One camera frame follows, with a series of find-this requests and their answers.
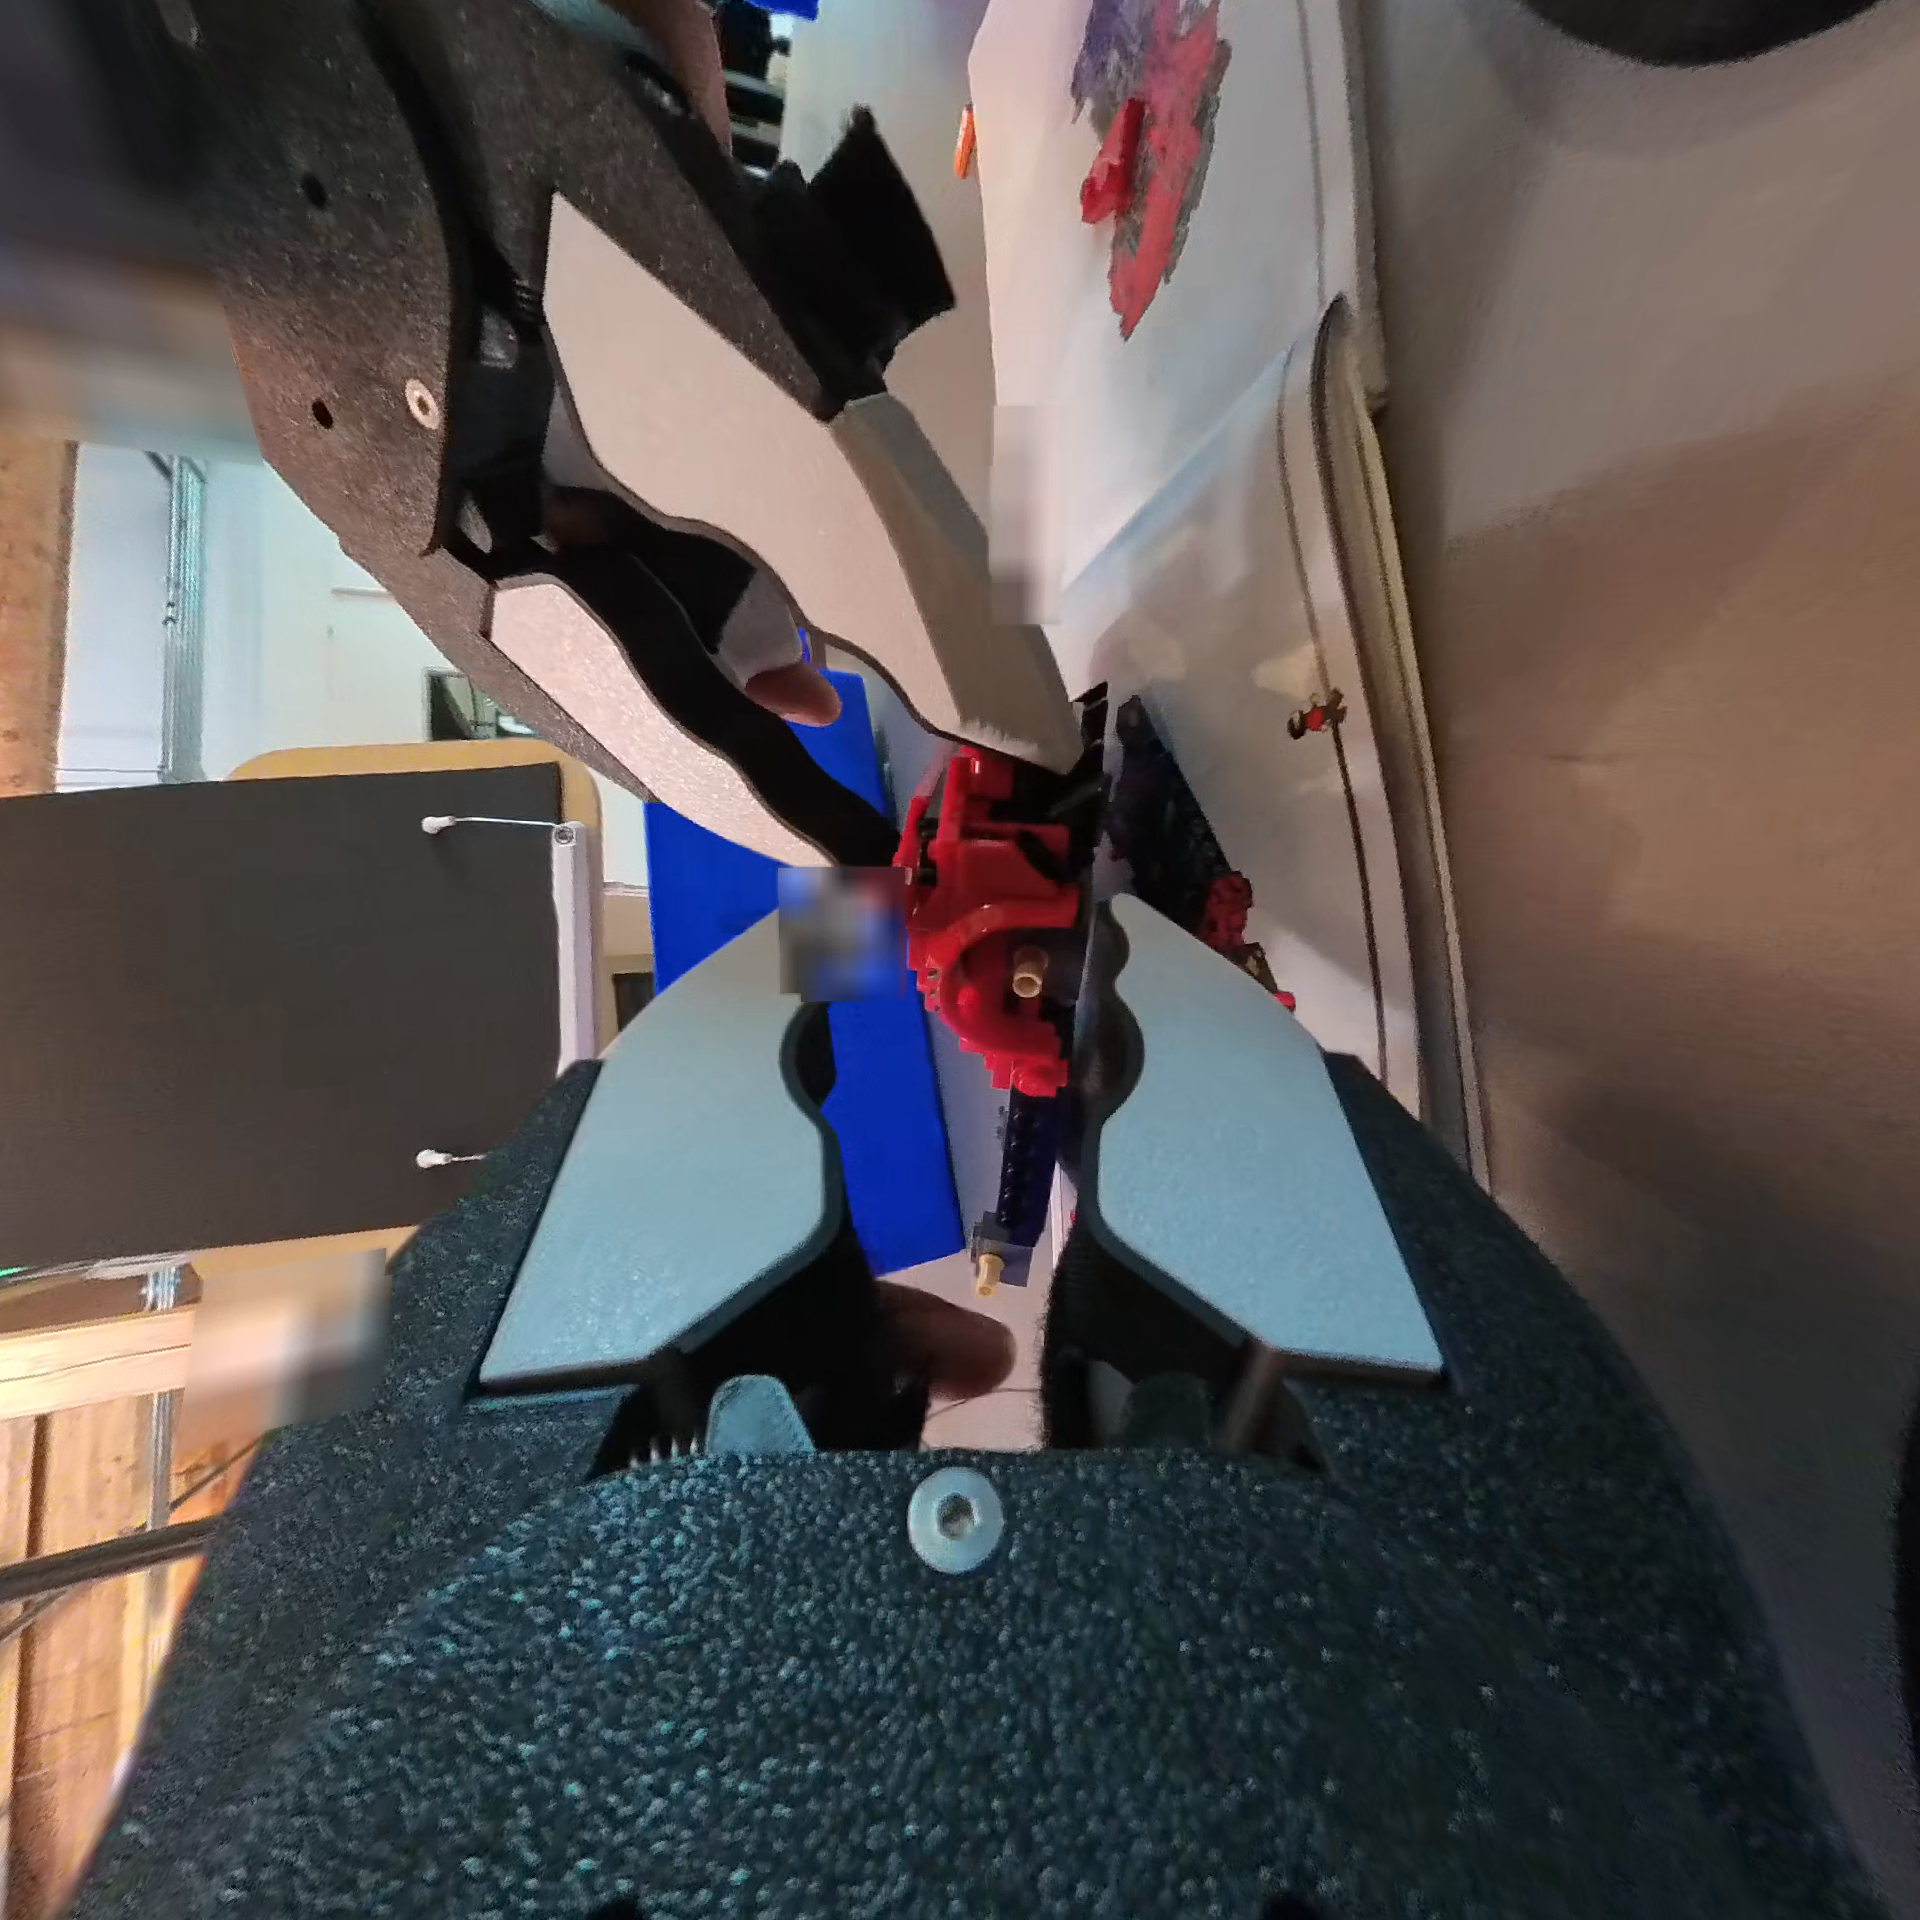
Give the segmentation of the person's left hand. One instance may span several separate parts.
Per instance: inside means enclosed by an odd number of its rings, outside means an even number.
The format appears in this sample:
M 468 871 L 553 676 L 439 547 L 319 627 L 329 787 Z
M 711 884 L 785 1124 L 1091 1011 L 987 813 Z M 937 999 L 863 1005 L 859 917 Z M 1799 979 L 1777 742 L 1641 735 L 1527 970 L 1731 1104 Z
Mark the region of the person's left hand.
M 949 1302 L 922 1287 L 876 1282 L 882 1348 L 896 1384 L 932 1402 L 977 1402 L 1009 1384 L 1018 1339 L 987 1312 Z

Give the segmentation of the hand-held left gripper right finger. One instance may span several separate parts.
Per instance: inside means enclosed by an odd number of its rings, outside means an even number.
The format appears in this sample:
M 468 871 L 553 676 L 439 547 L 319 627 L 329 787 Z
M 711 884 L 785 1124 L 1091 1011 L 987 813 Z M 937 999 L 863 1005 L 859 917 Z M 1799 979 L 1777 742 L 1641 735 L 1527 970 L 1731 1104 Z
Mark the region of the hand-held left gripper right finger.
M 1073 1228 L 1227 1350 L 1220 1419 L 1266 1418 L 1298 1375 L 1444 1380 L 1329 1056 L 1276 994 L 1115 895 L 1074 1039 Z

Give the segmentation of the lego instruction booklet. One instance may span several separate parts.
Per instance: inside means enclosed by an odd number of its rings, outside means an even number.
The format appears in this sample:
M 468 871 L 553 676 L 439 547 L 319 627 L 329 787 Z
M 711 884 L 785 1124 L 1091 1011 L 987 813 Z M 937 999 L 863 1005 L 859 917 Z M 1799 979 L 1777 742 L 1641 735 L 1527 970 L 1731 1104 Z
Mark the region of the lego instruction booklet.
M 1361 7 L 987 5 L 994 565 L 1136 704 L 1331 1048 L 1488 1179 L 1379 413 Z

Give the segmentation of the red and black lego car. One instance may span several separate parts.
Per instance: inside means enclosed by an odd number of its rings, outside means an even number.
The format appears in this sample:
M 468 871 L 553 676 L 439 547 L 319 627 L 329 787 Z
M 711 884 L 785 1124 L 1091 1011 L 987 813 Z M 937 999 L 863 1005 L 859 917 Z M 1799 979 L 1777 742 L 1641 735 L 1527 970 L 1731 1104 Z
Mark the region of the red and black lego car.
M 927 1008 L 1007 1094 L 1000 1188 L 975 1226 L 977 1294 L 1029 1279 L 1063 1139 L 1097 858 L 1144 901 L 1289 1011 L 1248 935 L 1252 882 L 1225 858 L 1141 698 L 1109 719 L 1109 687 L 1077 701 L 1069 772 L 985 747 L 929 771 L 903 816 L 903 948 Z

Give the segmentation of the blue plastic bin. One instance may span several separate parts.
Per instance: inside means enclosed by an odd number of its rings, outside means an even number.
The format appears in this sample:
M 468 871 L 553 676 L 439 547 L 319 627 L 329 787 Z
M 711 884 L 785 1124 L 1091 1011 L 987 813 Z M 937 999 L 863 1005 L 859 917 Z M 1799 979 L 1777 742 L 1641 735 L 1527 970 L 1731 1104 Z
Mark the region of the blue plastic bin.
M 783 867 L 643 804 L 656 992 L 778 910 Z M 842 1148 L 855 1235 L 876 1275 L 963 1247 L 954 1168 L 919 987 L 905 967 L 877 994 L 831 1005 L 835 1085 L 823 1104 Z

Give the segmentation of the black quilted pad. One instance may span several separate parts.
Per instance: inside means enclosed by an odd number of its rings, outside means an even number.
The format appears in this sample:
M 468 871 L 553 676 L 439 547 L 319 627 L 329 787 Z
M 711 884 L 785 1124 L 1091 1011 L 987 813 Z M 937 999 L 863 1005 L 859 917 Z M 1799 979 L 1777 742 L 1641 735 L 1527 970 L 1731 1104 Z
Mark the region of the black quilted pad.
M 1738 64 L 1831 31 L 1877 2 L 1524 2 L 1549 27 L 1653 66 Z

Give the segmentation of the black panel on wooden easel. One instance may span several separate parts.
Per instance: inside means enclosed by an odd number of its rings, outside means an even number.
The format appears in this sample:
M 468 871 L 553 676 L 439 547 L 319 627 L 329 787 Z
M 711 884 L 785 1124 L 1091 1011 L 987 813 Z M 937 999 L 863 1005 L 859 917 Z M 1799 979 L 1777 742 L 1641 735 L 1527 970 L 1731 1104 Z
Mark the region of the black panel on wooden easel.
M 600 1048 L 535 747 L 3 804 L 7 1279 L 411 1228 Z

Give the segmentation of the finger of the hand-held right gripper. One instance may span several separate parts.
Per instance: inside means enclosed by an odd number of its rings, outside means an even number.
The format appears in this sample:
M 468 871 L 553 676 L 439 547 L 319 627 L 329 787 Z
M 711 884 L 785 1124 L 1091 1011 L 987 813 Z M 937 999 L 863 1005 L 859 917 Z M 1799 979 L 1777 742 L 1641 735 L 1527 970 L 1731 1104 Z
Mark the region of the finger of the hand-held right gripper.
M 896 827 L 732 682 L 639 551 L 613 496 L 552 496 L 501 556 L 489 639 L 616 771 L 699 827 L 788 867 L 882 868 Z
M 562 196 L 545 320 L 583 442 L 634 502 L 768 571 L 929 731 L 1020 758 L 1082 752 L 1045 634 L 1002 616 L 985 527 L 899 396 L 816 419 Z

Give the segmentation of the person's right hand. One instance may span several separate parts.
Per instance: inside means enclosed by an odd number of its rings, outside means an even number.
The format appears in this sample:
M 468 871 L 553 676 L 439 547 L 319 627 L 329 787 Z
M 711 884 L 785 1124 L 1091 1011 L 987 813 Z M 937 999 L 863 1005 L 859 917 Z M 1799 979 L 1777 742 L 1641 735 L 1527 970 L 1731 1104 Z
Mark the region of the person's right hand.
M 751 701 L 804 728 L 828 728 L 844 710 L 836 687 L 812 662 L 785 590 L 761 568 L 728 613 L 713 652 Z

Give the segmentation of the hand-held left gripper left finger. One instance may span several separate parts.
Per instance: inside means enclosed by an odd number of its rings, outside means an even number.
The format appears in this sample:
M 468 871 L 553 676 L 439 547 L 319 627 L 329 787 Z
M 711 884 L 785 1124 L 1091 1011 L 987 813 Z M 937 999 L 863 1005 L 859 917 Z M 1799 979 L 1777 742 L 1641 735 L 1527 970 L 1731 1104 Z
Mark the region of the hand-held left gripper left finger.
M 508 1299 L 481 1402 L 576 1399 L 663 1360 L 812 1390 L 877 1366 L 826 1005 L 778 967 L 697 967 L 597 1064 Z

